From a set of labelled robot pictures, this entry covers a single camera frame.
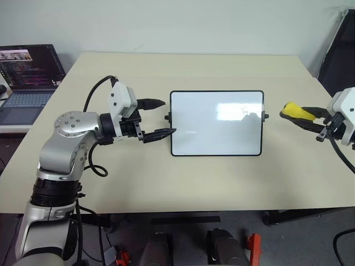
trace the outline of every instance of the black cable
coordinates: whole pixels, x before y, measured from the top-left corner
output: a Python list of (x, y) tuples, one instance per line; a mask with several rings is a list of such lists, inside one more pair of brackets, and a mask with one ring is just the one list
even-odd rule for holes
[[(89, 165), (84, 167), (84, 171), (86, 169), (91, 169), (93, 170), (94, 173), (96, 173), (98, 176), (102, 176), (105, 177), (109, 174), (109, 172), (107, 171), (107, 169), (101, 165), (95, 165), (93, 164), (93, 151), (95, 149), (95, 147), (98, 145), (98, 142), (95, 142), (94, 145), (90, 148), (89, 150), (89, 155), (88, 155), (88, 161), (89, 161)], [(98, 170), (96, 170), (96, 168), (101, 169), (104, 171), (104, 173), (100, 173)]]
[(2, 162), (2, 164), (6, 167), (6, 163), (4, 162), (4, 160), (0, 157), (0, 161)]
[(84, 252), (90, 259), (92, 259), (93, 261), (95, 261), (95, 262), (102, 262), (102, 260), (95, 259), (94, 257), (90, 256), (90, 255), (88, 254), (88, 252), (85, 251), (84, 248), (83, 248), (83, 252)]
[(112, 75), (109, 75), (109, 76), (106, 76), (104, 77), (103, 79), (101, 79), (99, 82), (97, 82), (93, 88), (91, 89), (91, 91), (89, 92), (89, 95), (87, 97), (87, 100), (85, 102), (85, 105), (84, 105), (84, 109), (83, 109), (83, 112), (86, 112), (87, 109), (88, 109), (88, 105), (89, 105), (89, 102), (90, 102), (90, 99), (91, 97), (93, 96), (94, 92), (96, 91), (96, 89), (98, 88), (98, 86), (100, 86), (103, 82), (105, 82), (106, 80), (111, 80), (111, 81), (118, 81), (116, 77), (112, 76)]
[(80, 214), (79, 200), (75, 204), (75, 211), (77, 212), (77, 220), (78, 220), (78, 258), (77, 264), (79, 265), (82, 262), (83, 256), (83, 222), (82, 215)]
[(5, 262), (6, 262), (6, 259), (7, 259), (7, 256), (9, 255), (9, 252), (11, 250), (11, 247), (12, 247), (12, 243), (13, 241), (16, 239), (16, 236), (17, 236), (17, 227), (20, 223), (20, 216), (18, 216), (18, 220), (17, 220), (17, 223), (16, 223), (16, 226), (15, 226), (15, 234), (13, 235), (12, 239), (11, 239), (11, 242), (10, 242), (10, 245), (6, 251), (6, 254), (5, 254), (5, 257), (4, 257), (4, 261), (2, 262), (1, 266), (4, 266), (5, 265)]
[(106, 266), (105, 256), (104, 256), (104, 247), (102, 244), (102, 233), (101, 233), (100, 219), (99, 219), (98, 215), (94, 211), (92, 211), (91, 209), (87, 209), (87, 208), (80, 206), (80, 205), (79, 205), (79, 208), (83, 211), (91, 213), (96, 219), (96, 222), (97, 222), (98, 228), (99, 228), (99, 243), (100, 243), (101, 260), (102, 260), (103, 266)]
[(109, 243), (109, 246), (112, 247), (109, 236), (107, 235), (107, 233), (106, 233), (106, 239), (107, 239), (107, 243)]
[(340, 263), (341, 266), (345, 266), (345, 264), (344, 264), (342, 258), (341, 258), (340, 255), (339, 255), (339, 252), (338, 252), (338, 246), (337, 246), (338, 239), (339, 239), (339, 237), (341, 237), (341, 236), (343, 236), (343, 235), (345, 235), (345, 234), (350, 234), (350, 233), (354, 233), (354, 232), (355, 232), (355, 228), (349, 229), (349, 230), (345, 230), (345, 231), (343, 231), (343, 232), (337, 233), (337, 234), (335, 235), (335, 237), (333, 238), (333, 248), (334, 248), (334, 252), (335, 252), (335, 255), (337, 256), (337, 259), (338, 259), (338, 261), (339, 261), (339, 263)]
[(342, 161), (346, 164), (346, 166), (349, 167), (349, 169), (353, 173), (355, 173), (355, 167), (351, 164), (351, 162), (349, 162), (349, 160), (345, 157), (345, 155), (339, 149), (334, 137), (332, 136), (332, 132), (330, 130), (328, 130), (328, 137), (329, 137), (329, 140), (330, 140), (330, 142), (331, 142), (331, 144), (333, 146), (333, 149), (337, 153), (337, 155), (340, 157), (340, 159), (342, 159)]

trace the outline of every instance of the whiteboard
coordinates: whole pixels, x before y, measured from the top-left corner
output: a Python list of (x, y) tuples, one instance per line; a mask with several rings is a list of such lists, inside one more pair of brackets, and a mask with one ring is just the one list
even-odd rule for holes
[(172, 91), (171, 154), (257, 156), (262, 144), (262, 91)]

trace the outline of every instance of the black frame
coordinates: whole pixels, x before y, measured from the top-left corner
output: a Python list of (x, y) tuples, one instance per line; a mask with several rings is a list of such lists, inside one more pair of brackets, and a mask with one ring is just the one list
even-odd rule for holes
[(267, 216), (263, 218), (266, 226), (275, 226), (280, 223), (288, 223), (310, 217), (320, 217), (323, 214), (340, 211), (351, 207), (341, 208), (320, 208), (320, 209), (289, 209), (280, 212), (278, 210), (267, 211)]
[[(173, 113), (171, 112), (171, 95), (173, 93), (243, 93), (243, 92), (259, 92), (262, 94), (262, 114), (264, 113), (264, 92), (262, 90), (173, 90), (170, 92), (169, 95), (169, 103), (170, 103), (170, 128), (173, 128)], [(173, 135), (170, 136), (170, 153), (174, 157), (211, 157), (211, 156), (217, 156), (217, 157), (239, 157), (239, 156), (259, 156), (261, 155), (262, 152), (262, 126), (263, 126), (263, 117), (261, 117), (261, 134), (260, 134), (260, 152), (258, 154), (238, 154), (238, 155), (174, 155), (173, 154)]]

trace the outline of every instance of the yellow object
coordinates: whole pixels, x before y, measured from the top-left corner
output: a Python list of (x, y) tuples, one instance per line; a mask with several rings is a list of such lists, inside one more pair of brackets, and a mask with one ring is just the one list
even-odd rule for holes
[(307, 111), (304, 111), (301, 107), (299, 107), (293, 102), (287, 103), (281, 112), (284, 115), (288, 115), (293, 118), (303, 118), (311, 121), (314, 121), (316, 119), (314, 115)]

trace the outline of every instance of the white wall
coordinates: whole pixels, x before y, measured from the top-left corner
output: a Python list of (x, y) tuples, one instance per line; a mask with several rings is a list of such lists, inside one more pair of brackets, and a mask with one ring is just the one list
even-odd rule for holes
[(355, 0), (0, 0), (0, 45), (83, 51), (298, 54), (316, 74)]

